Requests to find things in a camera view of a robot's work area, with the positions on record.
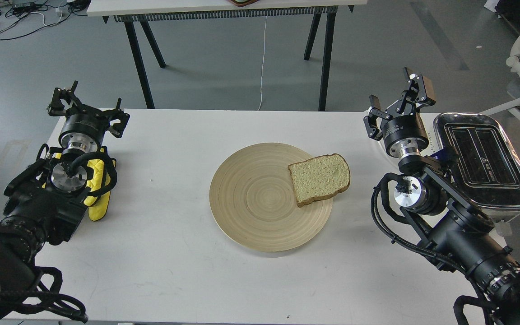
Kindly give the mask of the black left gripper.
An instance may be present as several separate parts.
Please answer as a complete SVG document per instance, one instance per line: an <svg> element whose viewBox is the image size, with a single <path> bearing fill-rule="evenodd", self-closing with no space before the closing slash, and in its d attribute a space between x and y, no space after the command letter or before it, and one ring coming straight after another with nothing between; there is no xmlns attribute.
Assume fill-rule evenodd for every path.
<svg viewBox="0 0 520 325"><path fill-rule="evenodd" d="M113 109L101 111L94 107L80 107L80 100L75 90L78 81L69 88L54 89L47 107L49 116L66 117L59 135L59 144L63 149L99 150L105 134L110 132L121 138L128 125L130 115L121 109L122 99L118 98Z"/></svg>

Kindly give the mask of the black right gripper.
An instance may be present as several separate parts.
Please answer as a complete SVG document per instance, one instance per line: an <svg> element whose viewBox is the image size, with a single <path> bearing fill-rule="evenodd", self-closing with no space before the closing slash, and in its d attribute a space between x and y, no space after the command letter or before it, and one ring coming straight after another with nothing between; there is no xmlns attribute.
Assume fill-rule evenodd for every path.
<svg viewBox="0 0 520 325"><path fill-rule="evenodd" d="M407 89L399 100L382 111L379 99L370 95L368 114L363 118L368 137L375 141L382 139L386 154L394 158L419 156L427 148L427 132L419 113L423 107L436 104L435 89L429 78L408 67L403 72ZM381 128L378 119L382 120Z"/></svg>

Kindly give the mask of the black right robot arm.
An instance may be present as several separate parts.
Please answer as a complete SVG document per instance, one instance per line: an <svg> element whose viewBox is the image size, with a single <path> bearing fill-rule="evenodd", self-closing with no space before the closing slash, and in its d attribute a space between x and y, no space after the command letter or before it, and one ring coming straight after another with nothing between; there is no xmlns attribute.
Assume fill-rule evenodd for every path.
<svg viewBox="0 0 520 325"><path fill-rule="evenodd" d="M520 214L520 159L495 119L458 112L434 119L439 150L423 155L430 141L420 111L435 105L435 91L429 78L403 72L400 98L382 109L371 95L363 119L399 169L374 187L373 221L392 243L470 282L476 296L454 302L459 325L468 324L466 305L481 308L487 325L520 325L520 262L490 236L493 215Z"/></svg>

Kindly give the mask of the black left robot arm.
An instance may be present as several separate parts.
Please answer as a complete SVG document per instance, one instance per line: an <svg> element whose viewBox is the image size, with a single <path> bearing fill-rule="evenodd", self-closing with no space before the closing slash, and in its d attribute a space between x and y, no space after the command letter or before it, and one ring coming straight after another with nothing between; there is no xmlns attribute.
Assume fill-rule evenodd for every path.
<svg viewBox="0 0 520 325"><path fill-rule="evenodd" d="M56 87L47 112L63 116L58 147L43 144L35 162L6 187L8 201L0 220L0 319L17 312L51 312L86 323L84 304L62 294L62 273L38 267L46 243L68 242L85 216L107 212L117 184L116 160L102 142L106 132L121 138L130 116L117 102L113 109L86 105L70 88Z"/></svg>

